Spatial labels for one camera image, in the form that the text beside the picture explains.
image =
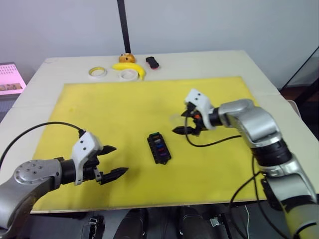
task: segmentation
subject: yellow board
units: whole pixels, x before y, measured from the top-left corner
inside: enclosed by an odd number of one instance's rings
[[[80,186],[62,185],[41,198],[33,211],[228,202],[252,176],[251,152],[241,138],[197,148],[171,131],[177,126],[174,116],[185,110],[183,101],[192,88],[206,94],[216,107],[241,98],[256,103],[241,77],[64,85],[49,121],[75,124],[92,132],[102,144],[116,147],[99,156],[100,171],[129,170],[102,186],[95,180]],[[154,163],[147,142],[149,134],[158,131],[172,155],[167,165]],[[64,125],[47,126],[33,158],[69,159],[77,135]],[[238,135],[237,130],[220,126],[190,139],[206,144],[232,135]],[[248,185],[237,200],[254,200],[254,195]]]

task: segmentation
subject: robotic arm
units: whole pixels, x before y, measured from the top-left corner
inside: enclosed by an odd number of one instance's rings
[[[199,135],[219,125],[236,128],[265,176],[262,184],[267,199],[277,199],[291,235],[318,238],[319,206],[315,190],[296,156],[289,151],[272,116],[249,99],[214,108],[209,98],[196,89],[190,91],[185,103],[187,110],[182,116],[193,118],[196,127],[179,126],[173,132]]]
[[[61,184],[80,185],[95,179],[103,185],[122,176],[128,168],[117,168],[108,174],[97,169],[97,156],[114,150],[112,146],[102,146],[90,132],[82,132],[72,148],[71,159],[31,160],[20,165],[0,185],[0,239],[16,236],[35,202]]]

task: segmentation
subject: gray floor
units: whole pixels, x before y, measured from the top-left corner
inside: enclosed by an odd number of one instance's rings
[[[219,211],[227,210],[223,204],[194,206],[203,217],[209,219],[209,214],[218,214]],[[288,235],[288,228],[282,212],[271,209],[266,202],[263,207],[271,221]],[[267,224],[256,204],[247,205],[250,213],[249,234],[250,239],[280,239],[281,237]],[[175,226],[176,207],[150,208],[150,223],[148,229],[148,239],[177,239]],[[92,215],[104,216],[105,231],[103,239],[112,239],[118,225],[128,210],[97,211],[82,215],[81,218],[63,218],[46,215],[31,215],[20,233],[22,239],[73,239],[81,238],[82,227],[87,224]],[[242,231],[246,232],[247,212],[243,206],[235,208],[235,218]],[[226,239],[225,226],[211,227],[215,238]]]
[[[2,97],[0,98],[0,122],[3,120],[6,113],[11,109],[16,97]]]

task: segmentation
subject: tape roll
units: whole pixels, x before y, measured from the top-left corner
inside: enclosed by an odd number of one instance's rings
[[[120,72],[119,77],[121,81],[136,81],[139,77],[139,74],[134,69],[125,69]]]
[[[101,77],[105,76],[106,73],[107,73],[107,71],[102,66],[93,67],[92,69],[89,70],[89,76],[92,79],[101,78]]]

